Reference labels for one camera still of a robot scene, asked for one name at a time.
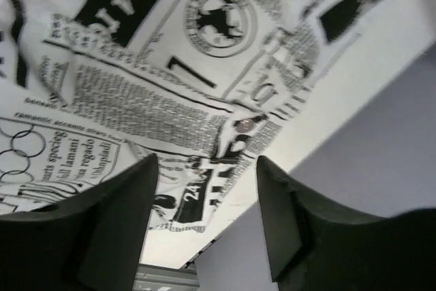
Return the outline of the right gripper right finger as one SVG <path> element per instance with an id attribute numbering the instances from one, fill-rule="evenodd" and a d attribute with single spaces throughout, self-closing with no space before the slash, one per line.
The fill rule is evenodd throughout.
<path id="1" fill-rule="evenodd" d="M 378 217 L 256 163 L 270 266 L 280 290 L 434 290 L 435 210 Z"/>

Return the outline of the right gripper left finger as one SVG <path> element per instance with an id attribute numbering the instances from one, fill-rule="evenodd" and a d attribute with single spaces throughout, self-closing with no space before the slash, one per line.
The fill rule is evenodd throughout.
<path id="1" fill-rule="evenodd" d="M 131 290 L 158 182 L 150 155 L 43 208 L 1 216 L 2 290 Z"/>

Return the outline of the newspaper print trousers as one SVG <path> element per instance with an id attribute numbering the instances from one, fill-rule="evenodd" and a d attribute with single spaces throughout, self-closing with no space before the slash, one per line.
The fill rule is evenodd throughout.
<path id="1" fill-rule="evenodd" d="M 1 0 L 1 213 L 150 153 L 152 229 L 203 232 L 392 0 Z"/>

